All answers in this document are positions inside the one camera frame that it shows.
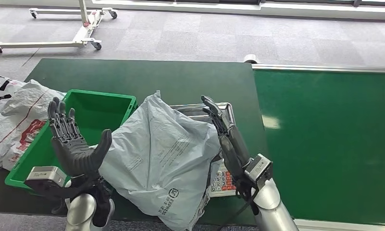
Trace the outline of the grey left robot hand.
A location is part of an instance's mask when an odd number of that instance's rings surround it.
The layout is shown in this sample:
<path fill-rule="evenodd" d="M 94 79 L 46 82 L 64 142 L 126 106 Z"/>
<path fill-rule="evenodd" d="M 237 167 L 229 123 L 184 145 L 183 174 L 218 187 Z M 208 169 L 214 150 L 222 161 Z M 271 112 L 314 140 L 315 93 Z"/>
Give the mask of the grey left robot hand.
<path fill-rule="evenodd" d="M 96 148 L 89 146 L 75 119 L 75 109 L 54 97 L 48 105 L 51 144 L 63 171 L 71 176 L 97 175 L 112 144 L 112 131 L 105 129 Z"/>

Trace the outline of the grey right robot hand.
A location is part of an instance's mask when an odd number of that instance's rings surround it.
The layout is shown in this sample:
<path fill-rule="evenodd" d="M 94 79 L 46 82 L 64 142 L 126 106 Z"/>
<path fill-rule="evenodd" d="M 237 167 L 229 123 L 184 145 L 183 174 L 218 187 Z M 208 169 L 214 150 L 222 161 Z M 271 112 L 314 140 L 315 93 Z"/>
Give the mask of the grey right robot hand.
<path fill-rule="evenodd" d="M 250 163 L 250 155 L 241 133 L 212 98 L 201 95 L 201 100 L 207 106 L 203 111 L 209 115 L 217 130 L 225 167 L 233 179 L 243 178 L 245 168 Z"/>

